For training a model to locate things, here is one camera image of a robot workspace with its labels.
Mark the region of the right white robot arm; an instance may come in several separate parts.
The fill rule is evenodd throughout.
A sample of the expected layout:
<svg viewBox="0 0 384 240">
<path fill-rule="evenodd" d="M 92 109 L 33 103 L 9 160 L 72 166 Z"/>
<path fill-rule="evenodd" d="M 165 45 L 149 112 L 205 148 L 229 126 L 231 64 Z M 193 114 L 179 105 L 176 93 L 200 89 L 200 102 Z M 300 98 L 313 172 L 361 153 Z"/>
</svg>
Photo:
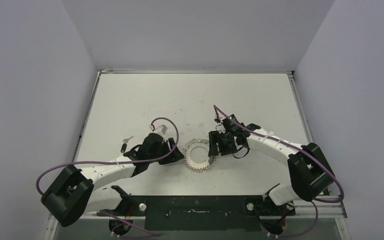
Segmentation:
<svg viewBox="0 0 384 240">
<path fill-rule="evenodd" d="M 311 202 L 334 183 L 334 174 L 321 148 L 311 142 L 285 141 L 257 124 L 238 123 L 235 115 L 217 116 L 223 130 L 209 132 L 209 157 L 234 156 L 239 151 L 257 151 L 286 166 L 289 182 L 277 183 L 263 194 L 262 207 L 270 215 L 283 205 L 303 200 Z"/>
</svg>

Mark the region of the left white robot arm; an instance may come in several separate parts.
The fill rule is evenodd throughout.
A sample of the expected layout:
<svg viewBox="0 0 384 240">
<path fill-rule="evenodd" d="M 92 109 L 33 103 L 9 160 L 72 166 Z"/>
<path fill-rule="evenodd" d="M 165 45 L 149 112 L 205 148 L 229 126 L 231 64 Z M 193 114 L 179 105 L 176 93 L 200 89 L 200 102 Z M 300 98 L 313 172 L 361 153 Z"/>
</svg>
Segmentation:
<svg viewBox="0 0 384 240">
<path fill-rule="evenodd" d="M 41 203 L 63 227 L 72 225 L 87 212 L 111 210 L 124 215 L 129 210 L 129 201 L 102 188 L 145 172 L 151 163 L 179 161 L 183 155 L 178 142 L 178 137 L 165 139 L 162 133 L 151 132 L 142 144 L 112 161 L 85 161 L 87 166 L 82 168 L 77 168 L 74 162 L 62 164 L 62 171 L 41 193 Z"/>
</svg>

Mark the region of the metal disc with keyrings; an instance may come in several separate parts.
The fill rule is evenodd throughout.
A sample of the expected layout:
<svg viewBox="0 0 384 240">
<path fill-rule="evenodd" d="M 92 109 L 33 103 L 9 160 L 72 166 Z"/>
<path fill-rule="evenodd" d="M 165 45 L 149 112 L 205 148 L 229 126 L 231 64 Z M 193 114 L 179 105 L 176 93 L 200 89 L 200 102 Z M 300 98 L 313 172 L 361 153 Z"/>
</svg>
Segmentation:
<svg viewBox="0 0 384 240">
<path fill-rule="evenodd" d="M 214 157 L 208 157 L 209 145 L 205 144 L 204 141 L 205 139 L 202 138 L 193 138 L 182 149 L 183 163 L 191 171 L 208 172 L 215 163 Z"/>
</svg>

